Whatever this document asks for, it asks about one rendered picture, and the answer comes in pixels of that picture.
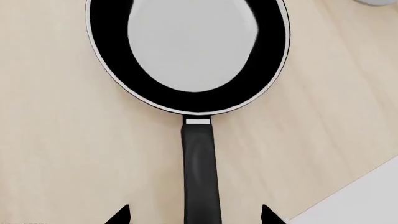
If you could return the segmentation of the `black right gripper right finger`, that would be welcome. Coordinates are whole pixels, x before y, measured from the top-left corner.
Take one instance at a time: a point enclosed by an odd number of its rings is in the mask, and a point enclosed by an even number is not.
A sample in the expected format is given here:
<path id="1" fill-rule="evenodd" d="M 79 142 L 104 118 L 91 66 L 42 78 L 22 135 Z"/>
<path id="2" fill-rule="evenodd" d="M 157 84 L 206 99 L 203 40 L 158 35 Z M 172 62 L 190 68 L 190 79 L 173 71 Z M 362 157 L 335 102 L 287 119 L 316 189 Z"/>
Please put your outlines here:
<path id="1" fill-rule="evenodd" d="M 286 222 L 267 205 L 262 205 L 261 222 L 262 224 L 286 224 Z"/>

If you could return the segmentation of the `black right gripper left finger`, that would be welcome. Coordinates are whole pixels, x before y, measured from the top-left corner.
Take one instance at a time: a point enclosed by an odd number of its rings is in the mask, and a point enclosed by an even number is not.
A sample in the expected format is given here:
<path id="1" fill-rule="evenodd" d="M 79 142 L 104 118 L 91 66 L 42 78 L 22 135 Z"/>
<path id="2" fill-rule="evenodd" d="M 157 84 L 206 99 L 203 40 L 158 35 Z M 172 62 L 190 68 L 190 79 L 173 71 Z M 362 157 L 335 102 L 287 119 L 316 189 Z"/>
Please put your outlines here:
<path id="1" fill-rule="evenodd" d="M 123 206 L 123 208 L 116 212 L 105 224 L 130 224 L 129 205 Z"/>

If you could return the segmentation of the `black frying pan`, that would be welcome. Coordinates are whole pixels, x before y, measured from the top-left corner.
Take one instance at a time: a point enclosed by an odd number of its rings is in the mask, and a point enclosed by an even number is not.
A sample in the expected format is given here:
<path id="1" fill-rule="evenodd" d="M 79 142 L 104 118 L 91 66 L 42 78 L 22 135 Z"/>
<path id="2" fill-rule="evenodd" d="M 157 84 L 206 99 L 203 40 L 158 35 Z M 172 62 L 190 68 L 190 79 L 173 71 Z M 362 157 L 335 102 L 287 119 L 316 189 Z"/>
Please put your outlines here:
<path id="1" fill-rule="evenodd" d="M 86 30 L 96 57 L 113 80 L 139 100 L 183 116 L 184 224 L 222 224 L 211 117 L 261 96 L 283 69 L 290 21 L 283 0 L 243 0 L 259 31 L 243 68 L 207 91 L 180 91 L 152 78 L 129 46 L 127 25 L 137 0 L 86 0 Z"/>

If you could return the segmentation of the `grey round object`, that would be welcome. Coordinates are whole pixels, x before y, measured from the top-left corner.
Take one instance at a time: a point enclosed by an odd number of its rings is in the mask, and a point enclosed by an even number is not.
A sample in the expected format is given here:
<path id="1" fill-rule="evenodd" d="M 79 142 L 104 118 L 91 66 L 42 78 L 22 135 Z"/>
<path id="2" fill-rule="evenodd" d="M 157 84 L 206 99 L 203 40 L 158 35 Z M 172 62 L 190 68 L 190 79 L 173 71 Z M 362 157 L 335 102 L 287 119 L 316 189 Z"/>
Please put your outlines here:
<path id="1" fill-rule="evenodd" d="M 398 0 L 356 0 L 356 1 L 370 6 L 386 6 L 398 3 Z"/>

